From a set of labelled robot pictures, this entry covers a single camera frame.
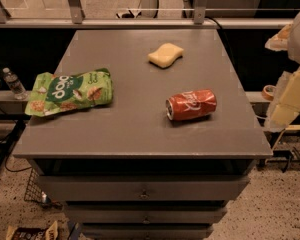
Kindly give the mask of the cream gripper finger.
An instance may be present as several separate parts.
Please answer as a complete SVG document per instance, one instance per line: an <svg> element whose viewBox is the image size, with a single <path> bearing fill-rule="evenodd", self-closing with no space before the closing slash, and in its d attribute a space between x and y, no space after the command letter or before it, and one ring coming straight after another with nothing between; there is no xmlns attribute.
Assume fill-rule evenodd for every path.
<svg viewBox="0 0 300 240"><path fill-rule="evenodd" d="M287 24L277 34L269 38L265 43L265 48L272 51L286 51L288 49L291 27L291 24Z"/></svg>
<svg viewBox="0 0 300 240"><path fill-rule="evenodd" d="M266 114L264 127L280 132L300 114L300 67L293 73L284 71L275 87L274 99Z"/></svg>

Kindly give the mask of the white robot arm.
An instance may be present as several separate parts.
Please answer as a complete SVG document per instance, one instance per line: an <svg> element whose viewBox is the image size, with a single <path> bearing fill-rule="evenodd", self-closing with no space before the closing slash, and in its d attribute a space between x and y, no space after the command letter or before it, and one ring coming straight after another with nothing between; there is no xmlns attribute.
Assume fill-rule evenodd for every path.
<svg viewBox="0 0 300 240"><path fill-rule="evenodd" d="M265 47L273 51L287 51L288 58L299 65L293 73L282 73L267 110L265 128L271 132L279 132L300 114L300 12L291 24L271 37Z"/></svg>

